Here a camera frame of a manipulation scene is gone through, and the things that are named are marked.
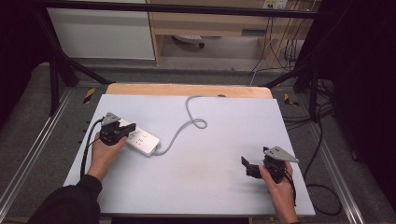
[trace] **gray floor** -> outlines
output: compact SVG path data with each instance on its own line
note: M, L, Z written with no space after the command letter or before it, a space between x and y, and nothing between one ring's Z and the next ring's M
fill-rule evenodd
M108 65L96 66L92 70L118 82L249 85L253 76L247 71L254 67L261 55L257 47L258 43L255 39L208 37L205 39L205 47L198 49L195 46L177 43L169 37L165 39L163 64L160 66L150 63L143 65L123 63L124 66L117 68ZM260 65L261 68L265 66L265 62ZM284 69L278 69L258 73L252 85L266 83L284 72ZM85 84L73 89L71 100L9 208L7 217L29 217L49 193L63 184L79 148L79 141L85 134L84 130L88 128L86 121L91 120L100 95L106 91L106 86L98 86L82 74L78 76ZM301 106L286 105L283 102L285 92L292 100L306 98L305 94L296 95L292 92L293 82L294 80L290 79L280 87L274 88L273 95L279 101L283 116L305 116ZM84 105L82 101L90 86L95 86L96 92L90 103ZM49 111L48 67L40 66L33 72L29 87L0 132L2 161L0 192L6 190L8 183L17 172L30 146L44 126ZM352 160L349 145L337 119L330 116L325 118L323 132L366 223L396 223L394 211L366 165ZM317 141L309 125L289 131L289 136L303 171ZM327 168L320 156L311 167L306 182L333 188ZM312 189L310 196L315 205L326 211L334 211L337 208L336 200L328 191ZM268 220L269 217L260 217L255 218L254 222L267 223ZM349 222L344 211L335 217L317 212L315 217L304 217L303 220L307 223Z

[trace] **power strip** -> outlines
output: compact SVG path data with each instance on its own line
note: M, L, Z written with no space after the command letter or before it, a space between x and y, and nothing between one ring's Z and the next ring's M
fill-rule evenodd
M125 119L120 120L120 126L125 126L130 124L130 122ZM139 152L145 154L146 156L151 156L154 151L160 147L160 139L140 129L136 126L134 132L129 133L126 143L138 150Z

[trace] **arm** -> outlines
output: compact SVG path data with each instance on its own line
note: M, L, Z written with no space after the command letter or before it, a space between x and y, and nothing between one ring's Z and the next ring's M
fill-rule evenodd
M298 218L294 209L293 192L288 180L283 178L283 180L277 184L263 166L259 166L259 169L262 179L264 179L271 194L271 200L276 215L279 218L279 223L298 223ZM288 161L286 162L286 170L292 175L293 170Z
M92 144L92 162L86 175L75 186L56 189L39 206L28 224L36 223L99 223L97 197L102 181L117 153L125 145L123 137L116 145L107 146L101 140Z

